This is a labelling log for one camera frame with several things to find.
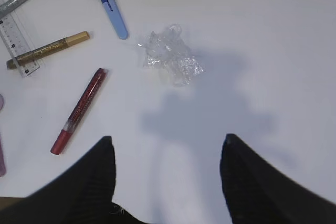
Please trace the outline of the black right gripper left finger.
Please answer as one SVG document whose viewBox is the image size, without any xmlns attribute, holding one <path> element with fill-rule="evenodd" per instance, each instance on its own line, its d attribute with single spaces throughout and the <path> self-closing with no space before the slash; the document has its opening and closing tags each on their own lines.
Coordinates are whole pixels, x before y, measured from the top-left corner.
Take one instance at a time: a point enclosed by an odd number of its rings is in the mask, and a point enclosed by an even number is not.
<svg viewBox="0 0 336 224">
<path fill-rule="evenodd" d="M 114 147 L 104 136 L 48 185 L 1 207 L 1 223 L 141 223 L 113 203 L 115 186 Z"/>
</svg>

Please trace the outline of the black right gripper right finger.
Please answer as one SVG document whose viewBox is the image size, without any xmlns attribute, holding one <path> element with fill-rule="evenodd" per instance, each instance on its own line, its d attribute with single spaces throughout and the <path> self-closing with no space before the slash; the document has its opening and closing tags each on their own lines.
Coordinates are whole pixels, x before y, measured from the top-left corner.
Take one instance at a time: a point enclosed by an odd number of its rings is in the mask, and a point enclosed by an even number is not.
<svg viewBox="0 0 336 224">
<path fill-rule="evenodd" d="M 233 223 L 335 223 L 335 204 L 302 187 L 227 134 L 222 190 Z"/>
</svg>

